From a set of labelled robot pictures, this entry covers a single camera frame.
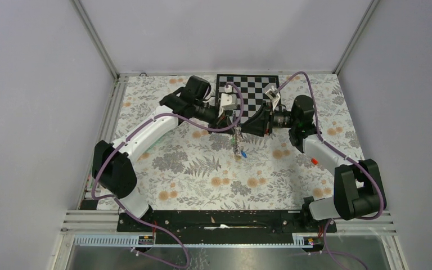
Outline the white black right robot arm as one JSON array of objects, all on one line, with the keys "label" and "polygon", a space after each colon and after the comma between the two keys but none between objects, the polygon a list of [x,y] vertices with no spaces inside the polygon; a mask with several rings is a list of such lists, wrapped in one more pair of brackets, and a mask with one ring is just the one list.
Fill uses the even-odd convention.
[{"label": "white black right robot arm", "polygon": [[314,123],[316,107],[305,95],[297,96],[290,111],[266,102],[241,125],[241,132],[263,137],[273,128],[286,128],[290,143],[334,178],[333,195],[306,204],[300,216],[303,229],[313,232],[325,219],[375,219],[386,207],[380,171],[374,160],[355,161],[321,137]]}]

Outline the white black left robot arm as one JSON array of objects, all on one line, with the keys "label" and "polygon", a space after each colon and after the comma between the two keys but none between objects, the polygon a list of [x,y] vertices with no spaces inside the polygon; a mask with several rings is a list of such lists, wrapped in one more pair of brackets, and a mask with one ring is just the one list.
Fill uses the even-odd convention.
[{"label": "white black left robot arm", "polygon": [[220,107],[207,103],[210,89],[207,80],[191,76],[185,86],[164,96],[154,112],[130,132],[112,142],[102,140],[95,145],[91,170],[94,184],[110,191],[108,196],[131,215],[130,223],[138,231],[149,229],[152,217],[147,212],[151,208],[149,203],[138,191],[133,163],[163,135],[184,122],[216,133],[229,132],[240,122],[243,113],[233,123],[224,114],[244,105],[239,87],[232,82],[225,84],[220,96],[228,96],[228,104]]}]

